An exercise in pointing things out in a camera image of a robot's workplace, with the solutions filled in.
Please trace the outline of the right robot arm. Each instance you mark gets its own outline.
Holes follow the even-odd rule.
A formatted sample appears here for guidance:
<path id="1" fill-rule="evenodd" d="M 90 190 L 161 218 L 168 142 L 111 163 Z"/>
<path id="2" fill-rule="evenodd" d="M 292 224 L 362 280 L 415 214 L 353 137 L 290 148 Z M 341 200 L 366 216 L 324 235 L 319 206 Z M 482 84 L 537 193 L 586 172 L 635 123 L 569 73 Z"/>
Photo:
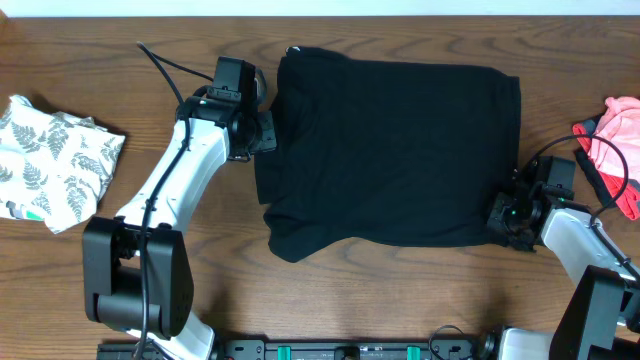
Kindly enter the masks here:
<path id="1" fill-rule="evenodd" d="M 639 360 L 639 342 L 616 336 L 619 327 L 639 332 L 639 268 L 572 197 L 543 188 L 496 200 L 490 226 L 515 226 L 551 250 L 575 291 L 554 332 L 504 328 L 482 341 L 480 359 Z"/>

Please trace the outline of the white fern-print fabric bag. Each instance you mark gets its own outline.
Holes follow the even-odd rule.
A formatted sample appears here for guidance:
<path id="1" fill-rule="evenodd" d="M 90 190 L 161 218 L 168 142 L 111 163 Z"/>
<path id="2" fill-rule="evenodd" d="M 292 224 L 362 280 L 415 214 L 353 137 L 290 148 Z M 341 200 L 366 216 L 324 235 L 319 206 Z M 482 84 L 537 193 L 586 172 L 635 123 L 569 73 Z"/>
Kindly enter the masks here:
<path id="1" fill-rule="evenodd" d="M 47 114 L 12 95 L 1 116 L 1 216 L 54 234 L 91 218 L 124 142 L 91 117 Z"/>

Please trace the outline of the pink garment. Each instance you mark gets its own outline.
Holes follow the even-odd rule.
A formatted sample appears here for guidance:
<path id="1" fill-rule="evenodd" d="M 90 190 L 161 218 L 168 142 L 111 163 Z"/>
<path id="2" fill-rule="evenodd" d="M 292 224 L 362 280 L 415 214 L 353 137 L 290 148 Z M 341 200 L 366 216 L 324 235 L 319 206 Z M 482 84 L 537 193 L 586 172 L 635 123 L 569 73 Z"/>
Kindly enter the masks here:
<path id="1" fill-rule="evenodd" d="M 594 135 L 614 144 L 624 155 L 628 177 L 639 180 L 639 100 L 628 96 L 608 97 L 605 106 Z M 598 138 L 592 139 L 589 158 L 598 171 L 623 178 L 623 164 L 618 154 Z"/>

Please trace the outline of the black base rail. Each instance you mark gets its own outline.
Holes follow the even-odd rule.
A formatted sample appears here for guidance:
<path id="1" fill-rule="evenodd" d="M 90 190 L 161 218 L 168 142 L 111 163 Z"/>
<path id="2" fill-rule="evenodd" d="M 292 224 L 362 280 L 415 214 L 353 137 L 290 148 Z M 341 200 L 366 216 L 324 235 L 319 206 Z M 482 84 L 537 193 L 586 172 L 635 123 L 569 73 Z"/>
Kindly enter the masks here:
<path id="1" fill-rule="evenodd" d="M 270 342 L 216 341 L 209 357 L 226 360 L 487 360 L 498 357 L 493 335 L 443 335 L 425 342 Z"/>

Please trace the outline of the black t-shirt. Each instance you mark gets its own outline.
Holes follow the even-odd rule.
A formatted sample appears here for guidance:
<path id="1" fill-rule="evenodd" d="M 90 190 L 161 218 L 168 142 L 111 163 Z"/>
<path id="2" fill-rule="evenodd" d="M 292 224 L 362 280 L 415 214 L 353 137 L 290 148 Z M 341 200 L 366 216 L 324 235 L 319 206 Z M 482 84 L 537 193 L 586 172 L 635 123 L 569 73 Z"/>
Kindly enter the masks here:
<path id="1" fill-rule="evenodd" d="M 298 262 L 351 237 L 504 243 L 487 220 L 517 166 L 517 77 L 297 46 L 280 61 L 277 89 L 277 147 L 254 159 L 274 255 Z"/>

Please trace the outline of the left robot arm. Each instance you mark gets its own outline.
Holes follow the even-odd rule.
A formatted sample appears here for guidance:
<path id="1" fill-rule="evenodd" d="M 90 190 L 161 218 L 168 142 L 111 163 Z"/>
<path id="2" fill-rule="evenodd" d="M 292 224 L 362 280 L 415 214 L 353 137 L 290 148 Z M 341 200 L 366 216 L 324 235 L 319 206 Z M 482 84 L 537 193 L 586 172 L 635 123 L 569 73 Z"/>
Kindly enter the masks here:
<path id="1" fill-rule="evenodd" d="M 270 112 L 188 98 L 171 142 L 139 192 L 114 218 L 94 216 L 82 236 L 89 320 L 136 337 L 101 344 L 99 359 L 219 359 L 214 330 L 192 310 L 184 235 L 204 190 L 227 161 L 276 147 Z"/>

